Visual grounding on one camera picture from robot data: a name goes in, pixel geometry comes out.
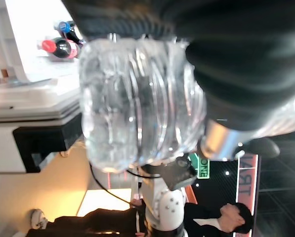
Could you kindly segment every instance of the red sign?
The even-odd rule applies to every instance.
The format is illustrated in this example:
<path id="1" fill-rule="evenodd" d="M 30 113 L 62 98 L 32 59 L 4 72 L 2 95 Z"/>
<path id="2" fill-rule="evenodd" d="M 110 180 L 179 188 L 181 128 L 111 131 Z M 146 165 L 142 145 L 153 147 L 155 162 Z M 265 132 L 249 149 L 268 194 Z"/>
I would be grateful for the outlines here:
<path id="1" fill-rule="evenodd" d="M 245 204 L 254 214 L 258 155 L 247 154 L 238 160 L 236 202 Z M 234 234 L 233 237 L 251 237 L 248 234 Z"/>

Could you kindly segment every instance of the bottle cap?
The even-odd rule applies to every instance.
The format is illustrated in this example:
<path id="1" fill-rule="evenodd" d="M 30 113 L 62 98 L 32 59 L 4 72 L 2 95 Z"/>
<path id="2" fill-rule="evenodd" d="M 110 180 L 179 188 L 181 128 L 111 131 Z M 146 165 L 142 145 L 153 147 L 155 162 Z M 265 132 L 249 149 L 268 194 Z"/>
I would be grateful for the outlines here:
<path id="1" fill-rule="evenodd" d="M 67 22 L 61 21 L 58 24 L 58 28 L 64 33 L 70 32 L 70 25 Z"/>
<path id="2" fill-rule="evenodd" d="M 56 48 L 56 44 L 52 40 L 47 39 L 42 42 L 42 49 L 44 49 L 46 52 L 53 53 L 56 51 Z"/>

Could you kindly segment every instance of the white wall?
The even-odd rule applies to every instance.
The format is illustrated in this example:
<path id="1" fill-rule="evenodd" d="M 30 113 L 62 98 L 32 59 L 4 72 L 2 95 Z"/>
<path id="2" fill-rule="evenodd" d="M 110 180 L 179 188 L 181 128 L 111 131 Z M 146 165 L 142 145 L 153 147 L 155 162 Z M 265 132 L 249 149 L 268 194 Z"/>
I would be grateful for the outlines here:
<path id="1" fill-rule="evenodd" d="M 34 208 L 42 209 L 50 221 L 76 215 L 89 174 L 84 149 L 73 148 L 67 158 L 58 155 L 41 173 L 0 175 L 0 237 L 26 232 Z"/>

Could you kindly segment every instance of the white shirt collar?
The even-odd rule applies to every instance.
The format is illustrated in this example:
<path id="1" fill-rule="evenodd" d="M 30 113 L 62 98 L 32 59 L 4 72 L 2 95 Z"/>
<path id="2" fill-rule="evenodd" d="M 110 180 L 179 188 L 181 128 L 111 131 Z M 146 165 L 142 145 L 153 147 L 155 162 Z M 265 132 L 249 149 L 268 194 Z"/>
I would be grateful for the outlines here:
<path id="1" fill-rule="evenodd" d="M 197 222 L 198 225 L 204 226 L 204 225 L 210 225 L 214 226 L 217 229 L 221 230 L 221 226 L 218 223 L 217 219 L 193 219 L 195 222 Z"/>

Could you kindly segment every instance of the black fabric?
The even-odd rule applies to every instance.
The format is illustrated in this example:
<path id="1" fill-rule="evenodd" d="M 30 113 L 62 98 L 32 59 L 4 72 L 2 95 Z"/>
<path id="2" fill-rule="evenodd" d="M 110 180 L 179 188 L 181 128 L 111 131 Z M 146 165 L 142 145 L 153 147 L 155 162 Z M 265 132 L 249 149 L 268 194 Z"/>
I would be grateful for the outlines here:
<path id="1" fill-rule="evenodd" d="M 29 231 L 27 237 L 58 237 L 73 231 L 75 237 L 91 236 L 101 232 L 119 232 L 125 236 L 135 236 L 136 209 L 125 211 L 97 209 L 84 217 L 62 216 L 49 222 L 46 230 Z"/>

